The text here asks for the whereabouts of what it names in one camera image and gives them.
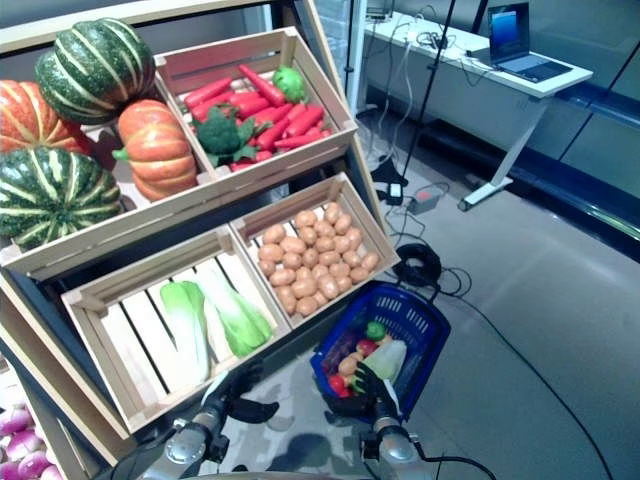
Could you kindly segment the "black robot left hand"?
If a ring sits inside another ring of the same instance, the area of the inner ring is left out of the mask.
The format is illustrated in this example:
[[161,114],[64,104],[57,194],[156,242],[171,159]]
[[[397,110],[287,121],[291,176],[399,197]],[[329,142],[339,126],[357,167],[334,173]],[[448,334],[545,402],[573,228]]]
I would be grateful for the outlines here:
[[240,422],[267,422],[279,410],[280,404],[262,403],[243,397],[261,379],[262,373],[262,363],[255,361],[219,375],[206,389],[201,405],[215,407],[221,414]]

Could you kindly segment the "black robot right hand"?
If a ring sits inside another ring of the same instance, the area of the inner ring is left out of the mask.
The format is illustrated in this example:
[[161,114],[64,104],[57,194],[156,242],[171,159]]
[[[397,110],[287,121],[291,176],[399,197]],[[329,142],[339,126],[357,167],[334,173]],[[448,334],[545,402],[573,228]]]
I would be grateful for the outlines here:
[[353,397],[339,398],[328,394],[322,395],[334,414],[366,420],[375,420],[379,416],[400,419],[396,402],[386,384],[363,362],[357,363],[354,386],[360,389],[360,393]]

